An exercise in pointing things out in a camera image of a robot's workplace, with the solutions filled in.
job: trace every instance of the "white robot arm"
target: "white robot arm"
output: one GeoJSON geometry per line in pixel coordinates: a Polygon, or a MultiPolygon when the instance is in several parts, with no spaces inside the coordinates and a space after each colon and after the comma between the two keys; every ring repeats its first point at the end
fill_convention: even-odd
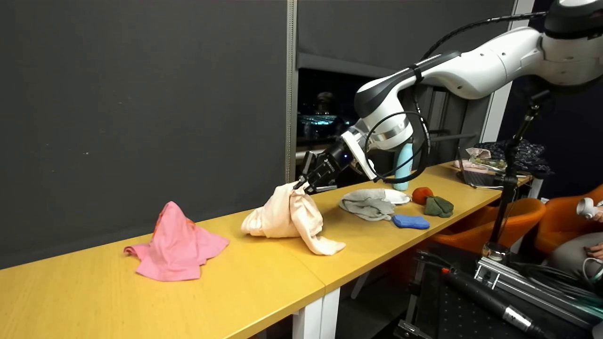
{"type": "Polygon", "coordinates": [[[480,100],[504,85],[538,76],[559,87],[578,87],[603,76],[603,0],[559,0],[545,17],[545,32],[510,31],[470,53],[427,59],[393,76],[366,83],[355,98],[359,123],[340,144],[319,155],[301,187],[334,179],[344,170],[342,153],[351,151],[368,179],[378,174],[366,153],[393,151],[414,136],[402,91],[417,83],[446,87],[466,100],[480,100]]]}

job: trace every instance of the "cable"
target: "cable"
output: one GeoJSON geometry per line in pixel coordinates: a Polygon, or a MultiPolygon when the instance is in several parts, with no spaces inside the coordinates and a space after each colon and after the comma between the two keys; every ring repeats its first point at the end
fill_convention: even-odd
{"type": "Polygon", "coordinates": [[[436,51],[442,44],[446,44],[448,40],[451,40],[453,36],[463,34],[463,32],[466,32],[466,31],[472,31],[472,29],[476,29],[476,27],[508,23],[508,21],[527,21],[527,19],[545,17],[545,14],[547,14],[547,12],[523,14],[523,15],[504,15],[504,17],[491,17],[491,19],[487,19],[487,21],[478,21],[478,23],[464,25],[464,27],[449,32],[448,36],[440,38],[440,40],[429,49],[429,53],[425,55],[425,59],[432,57],[434,51],[436,51]]]}
{"type": "Polygon", "coordinates": [[[417,153],[414,151],[414,157],[408,159],[406,162],[399,164],[399,168],[391,170],[389,174],[383,174],[382,179],[385,183],[408,183],[408,181],[414,181],[415,177],[419,177],[425,170],[427,170],[427,160],[431,159],[431,153],[432,153],[432,134],[431,134],[431,128],[429,128],[429,123],[427,119],[423,117],[421,113],[421,106],[419,106],[419,100],[417,100],[417,85],[410,89],[410,98],[415,106],[414,112],[410,112],[410,115],[415,115],[419,119],[419,125],[421,125],[421,130],[423,130],[423,136],[425,136],[425,142],[421,144],[419,147],[419,157],[421,157],[421,162],[419,162],[419,168],[406,176],[406,177],[397,177],[397,179],[389,179],[387,176],[393,176],[397,174],[402,166],[406,166],[408,162],[415,160],[417,159],[417,153]]]}
{"type": "MultiPolygon", "coordinates": [[[[427,127],[427,121],[423,119],[423,115],[417,113],[417,112],[400,112],[400,113],[395,113],[395,115],[389,115],[389,117],[382,119],[382,121],[368,132],[366,142],[365,142],[365,149],[363,149],[365,153],[368,153],[370,142],[372,142],[372,136],[376,134],[376,130],[378,130],[383,123],[387,123],[389,119],[393,119],[393,117],[397,117],[397,115],[417,115],[417,117],[421,119],[425,142],[423,142],[421,147],[419,147],[419,155],[423,155],[427,149],[432,147],[432,144],[431,144],[431,134],[429,134],[429,127],[427,127]]],[[[408,176],[408,177],[402,177],[402,179],[387,179],[387,177],[393,176],[393,174],[397,174],[397,170],[400,170],[402,166],[406,166],[408,162],[412,162],[412,160],[415,160],[415,159],[417,159],[417,153],[414,153],[414,157],[412,157],[410,160],[402,162],[399,168],[395,168],[395,170],[391,170],[391,172],[385,172],[385,174],[378,174],[378,170],[374,168],[372,162],[368,162],[368,166],[370,166],[372,172],[378,176],[376,181],[382,181],[382,179],[383,179],[385,183],[406,183],[406,181],[412,181],[412,179],[419,177],[419,176],[423,174],[423,170],[421,170],[421,172],[415,172],[415,174],[412,174],[412,176],[408,176]]]]}
{"type": "Polygon", "coordinates": [[[446,260],[444,257],[436,255],[436,253],[429,253],[429,251],[417,251],[419,257],[423,257],[425,260],[432,260],[432,264],[438,268],[453,268],[453,264],[449,260],[446,260]]]}

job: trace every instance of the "orange chair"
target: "orange chair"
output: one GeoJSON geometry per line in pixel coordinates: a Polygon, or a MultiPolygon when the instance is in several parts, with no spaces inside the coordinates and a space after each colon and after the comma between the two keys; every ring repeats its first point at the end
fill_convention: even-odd
{"type": "Polygon", "coordinates": [[[536,228],[532,251],[549,257],[555,249],[574,238],[603,230],[602,223],[587,221],[578,215],[578,206],[583,198],[593,198],[596,204],[602,202],[603,185],[583,196],[561,196],[549,200],[547,213],[536,228]]]}
{"type": "MultiPolygon", "coordinates": [[[[498,245],[504,249],[512,249],[515,241],[525,238],[534,226],[542,223],[545,211],[545,204],[534,198],[512,202],[508,206],[508,215],[504,219],[498,245]]],[[[466,253],[483,255],[483,249],[493,236],[496,215],[498,208],[485,208],[466,221],[438,234],[434,241],[466,253]]]]}

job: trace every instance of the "wooden table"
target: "wooden table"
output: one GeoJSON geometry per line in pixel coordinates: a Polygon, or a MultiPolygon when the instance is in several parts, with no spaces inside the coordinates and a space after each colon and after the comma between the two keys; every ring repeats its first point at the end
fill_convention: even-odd
{"type": "MultiPolygon", "coordinates": [[[[383,183],[317,194],[325,236],[348,243],[334,257],[312,255],[302,240],[244,236],[250,211],[242,211],[199,223],[231,240],[199,281],[157,283],[137,275],[138,260],[123,249],[152,236],[3,270],[0,338],[252,338],[289,315],[297,315],[295,338],[334,338],[344,285],[500,198],[500,191],[463,185],[446,166],[427,170],[410,193],[425,185],[455,204],[451,219],[429,217],[429,232],[365,223],[338,208],[346,194],[383,183]]],[[[408,204],[399,213],[421,215],[421,208],[408,204]]]]}

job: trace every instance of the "dark gray curtain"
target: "dark gray curtain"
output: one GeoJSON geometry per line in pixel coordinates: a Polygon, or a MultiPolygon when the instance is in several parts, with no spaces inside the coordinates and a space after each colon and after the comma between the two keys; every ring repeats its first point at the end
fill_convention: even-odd
{"type": "MultiPolygon", "coordinates": [[[[385,76],[417,61],[464,25],[510,15],[513,0],[301,0],[301,68],[385,76]]],[[[474,49],[508,31],[483,27],[446,49],[474,49]]]]}
{"type": "Polygon", "coordinates": [[[5,0],[0,266],[203,221],[285,179],[287,4],[5,0]]]}

